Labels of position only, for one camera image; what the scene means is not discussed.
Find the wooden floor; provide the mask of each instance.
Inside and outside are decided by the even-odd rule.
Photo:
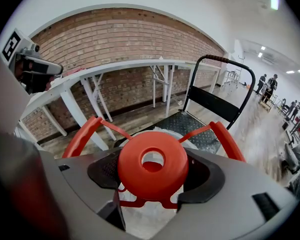
[[[239,85],[237,89],[232,91],[216,88],[214,94],[239,107],[247,92],[248,89]],[[180,101],[184,100],[184,97],[184,95],[172,97],[169,115],[176,113],[178,109],[183,107],[183,105],[179,104]],[[278,160],[279,155],[284,152],[284,143],[289,142],[287,134],[282,129],[283,117],[278,114],[275,108],[267,112],[258,104],[259,98],[260,96],[257,96],[255,92],[252,93],[245,109],[229,132],[249,164],[259,168],[262,172],[265,172],[285,186],[291,175],[287,172],[282,173]],[[165,103],[159,102],[156,104],[156,108],[152,108],[152,105],[150,105],[136,109],[113,117],[113,124],[132,135],[162,120],[165,115],[165,108]],[[188,111],[204,123],[221,121],[225,126],[228,125],[228,122],[224,119],[195,102],[191,102]],[[56,159],[60,158],[75,133],[72,132],[66,137],[58,137],[41,146],[51,152]],[[110,139],[104,129],[101,129],[98,133],[110,148],[113,147],[114,141]],[[122,138],[119,134],[115,134],[115,136],[118,139]],[[82,154],[90,154],[98,150],[99,148],[92,141],[89,141]],[[220,148],[217,154],[226,156],[223,148]]]

